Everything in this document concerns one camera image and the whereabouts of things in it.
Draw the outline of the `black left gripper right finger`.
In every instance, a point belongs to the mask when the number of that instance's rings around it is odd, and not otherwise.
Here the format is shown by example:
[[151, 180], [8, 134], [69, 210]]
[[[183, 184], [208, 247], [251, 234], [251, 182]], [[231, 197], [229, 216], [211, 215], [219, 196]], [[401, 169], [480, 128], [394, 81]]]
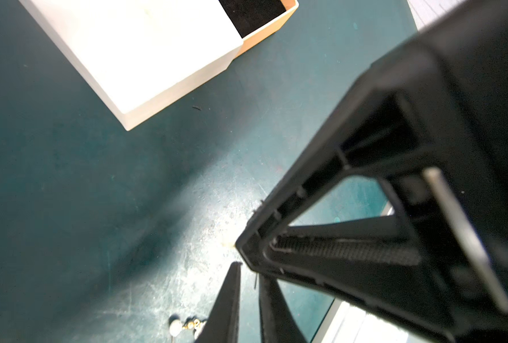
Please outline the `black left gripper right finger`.
[[307, 342], [290, 312], [278, 281], [272, 277], [259, 276], [259, 309], [263, 343]]

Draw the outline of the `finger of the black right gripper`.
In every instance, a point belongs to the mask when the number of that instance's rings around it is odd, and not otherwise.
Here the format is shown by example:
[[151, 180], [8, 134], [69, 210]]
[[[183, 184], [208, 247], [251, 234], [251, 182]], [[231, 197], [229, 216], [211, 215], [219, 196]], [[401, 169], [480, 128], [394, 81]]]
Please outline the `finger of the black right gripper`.
[[375, 64], [351, 87], [237, 248], [248, 266], [333, 294], [438, 340], [508, 342], [508, 223], [473, 223], [435, 167], [422, 171], [442, 212], [295, 227], [348, 177], [387, 191], [386, 129], [371, 122]]

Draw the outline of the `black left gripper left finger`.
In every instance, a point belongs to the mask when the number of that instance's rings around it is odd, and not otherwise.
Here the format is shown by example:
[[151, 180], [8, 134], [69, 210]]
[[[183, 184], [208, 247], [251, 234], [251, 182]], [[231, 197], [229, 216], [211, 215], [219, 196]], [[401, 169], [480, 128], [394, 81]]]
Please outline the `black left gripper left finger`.
[[230, 265], [198, 343], [236, 343], [239, 332], [241, 262]]

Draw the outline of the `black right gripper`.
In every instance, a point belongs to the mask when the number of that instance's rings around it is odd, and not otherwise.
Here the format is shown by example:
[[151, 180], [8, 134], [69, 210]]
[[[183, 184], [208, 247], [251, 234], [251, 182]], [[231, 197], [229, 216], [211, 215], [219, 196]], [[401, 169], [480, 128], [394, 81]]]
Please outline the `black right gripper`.
[[467, 1], [374, 67], [396, 213], [442, 212], [435, 167], [471, 222], [508, 223], [508, 1]]

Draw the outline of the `cream drawer jewelry box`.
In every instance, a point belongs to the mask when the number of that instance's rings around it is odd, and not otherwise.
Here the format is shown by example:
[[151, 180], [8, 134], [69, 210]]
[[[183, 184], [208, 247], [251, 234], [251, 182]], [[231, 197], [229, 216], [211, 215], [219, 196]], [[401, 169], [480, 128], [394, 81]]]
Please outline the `cream drawer jewelry box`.
[[224, 72], [296, 1], [24, 1], [124, 129]]

